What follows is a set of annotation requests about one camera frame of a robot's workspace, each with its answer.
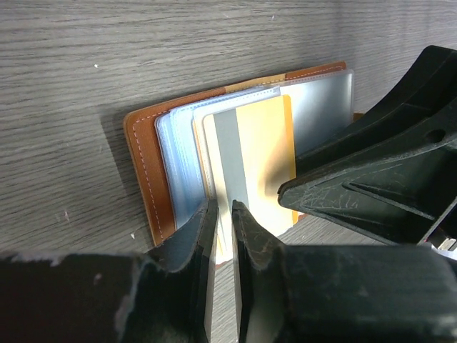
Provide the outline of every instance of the gray wood grain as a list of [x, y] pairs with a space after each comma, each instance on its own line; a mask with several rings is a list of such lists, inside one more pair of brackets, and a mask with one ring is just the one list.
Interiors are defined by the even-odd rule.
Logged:
[[[424, 46], [457, 48], [455, 17], [441, 0], [1, 1], [0, 249], [147, 250], [126, 113], [339, 59], [365, 111]], [[363, 241], [319, 225], [303, 242]]]

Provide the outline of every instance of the brown leather wallet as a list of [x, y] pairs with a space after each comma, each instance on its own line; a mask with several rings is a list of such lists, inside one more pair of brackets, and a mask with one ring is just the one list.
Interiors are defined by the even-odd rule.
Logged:
[[272, 84], [311, 75], [327, 74], [344, 69], [346, 69], [346, 63], [340, 61], [285, 74], [261, 77], [183, 96], [127, 114], [124, 119], [124, 132], [134, 163], [141, 195], [143, 196], [144, 206], [146, 207], [146, 214], [148, 216], [149, 226], [151, 227], [154, 244], [158, 245], [162, 243], [165, 238], [168, 238], [176, 231], [164, 162], [154, 126], [157, 117], [178, 106], [240, 91], [252, 86]]

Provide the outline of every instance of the card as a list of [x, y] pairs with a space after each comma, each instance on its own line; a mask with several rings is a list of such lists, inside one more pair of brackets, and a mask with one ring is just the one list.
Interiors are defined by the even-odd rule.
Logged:
[[307, 77], [278, 84], [292, 101], [295, 154], [321, 145], [353, 121], [353, 72]]
[[277, 96], [204, 118], [204, 133], [222, 223], [222, 253], [232, 257], [231, 203], [243, 202], [254, 218], [279, 235], [297, 213], [279, 206], [277, 190], [295, 177], [291, 99]]
[[262, 88], [256, 87], [176, 107], [156, 120], [177, 229], [192, 217], [206, 197], [191, 123], [194, 110], [254, 93]]
[[[274, 87], [270, 89], [264, 89], [262, 91], [257, 91], [250, 94], [245, 94], [238, 96], [232, 99], [227, 99], [225, 101], [220, 101], [215, 104], [209, 104], [207, 106], [199, 107], [194, 110], [194, 120], [193, 130], [194, 130], [194, 139], [196, 146], [196, 153], [199, 157], [200, 164], [200, 177], [204, 181], [204, 192], [208, 198], [216, 199], [216, 190], [214, 188], [214, 178], [211, 171], [211, 163], [209, 161], [209, 152], [206, 143], [206, 137], [204, 134], [203, 120], [209, 114], [216, 114], [225, 112], [228, 109], [235, 109], [236, 107], [250, 104], [253, 102], [262, 101], [265, 99], [270, 99], [275, 96], [279, 96], [280, 91], [279, 87]], [[222, 230], [222, 222], [219, 217], [218, 220], [218, 247], [221, 247], [224, 237]]]

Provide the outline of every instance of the gray stripe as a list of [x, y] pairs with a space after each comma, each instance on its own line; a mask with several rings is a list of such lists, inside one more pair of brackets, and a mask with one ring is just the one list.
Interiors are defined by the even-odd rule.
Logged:
[[231, 109], [215, 114], [214, 124], [219, 142], [230, 213], [233, 200], [243, 202], [249, 208], [236, 110]]

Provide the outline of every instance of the hole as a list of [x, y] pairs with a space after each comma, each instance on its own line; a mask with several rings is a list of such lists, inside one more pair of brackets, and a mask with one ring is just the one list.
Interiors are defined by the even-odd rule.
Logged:
[[443, 140], [444, 136], [446, 135], [446, 131], [444, 130], [433, 130], [426, 134], [426, 139], [430, 143], [439, 143]]

